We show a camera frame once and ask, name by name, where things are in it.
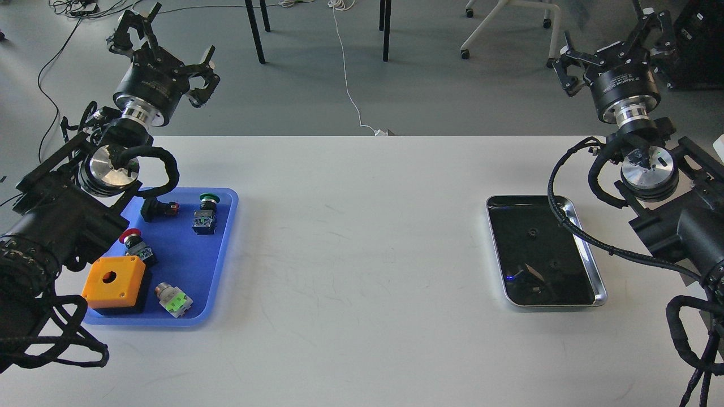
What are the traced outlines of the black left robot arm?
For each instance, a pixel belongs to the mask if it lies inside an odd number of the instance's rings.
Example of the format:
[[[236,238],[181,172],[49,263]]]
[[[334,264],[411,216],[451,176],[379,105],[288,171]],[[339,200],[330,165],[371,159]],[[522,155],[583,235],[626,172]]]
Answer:
[[[49,363],[104,367],[106,344],[82,321],[89,301],[60,296],[63,269],[81,271],[98,260],[129,224],[122,212],[133,197],[155,198],[179,183],[175,157],[153,146],[150,127],[168,125],[184,96],[202,107],[220,78],[210,59],[186,64],[158,44],[150,13],[124,10],[107,38],[111,53],[130,59],[112,99],[88,104],[75,131],[54,154],[25,175],[12,208],[20,220],[2,235],[2,371]]]

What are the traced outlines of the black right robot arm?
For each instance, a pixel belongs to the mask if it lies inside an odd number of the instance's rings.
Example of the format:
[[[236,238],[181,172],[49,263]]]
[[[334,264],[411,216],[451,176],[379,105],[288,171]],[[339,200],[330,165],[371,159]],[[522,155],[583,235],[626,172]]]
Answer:
[[[589,88],[597,118],[617,129],[604,141],[587,137],[568,149],[551,171],[546,198],[558,222],[576,237],[611,256],[677,271],[703,289],[704,298],[675,296],[665,314],[675,350],[695,369],[680,405],[687,405],[699,386],[699,405],[706,406],[711,378],[723,373],[716,360],[723,319],[722,164],[688,137],[666,146],[676,129],[669,118],[650,116],[661,100],[650,59],[675,53],[673,24],[666,10],[644,10],[639,1],[632,6],[636,25],[624,41],[590,54],[576,50],[564,32],[564,48],[549,62],[568,96]],[[630,226],[647,254],[597,240],[554,201],[559,168],[586,148],[595,155],[587,176],[592,193],[635,212]]]

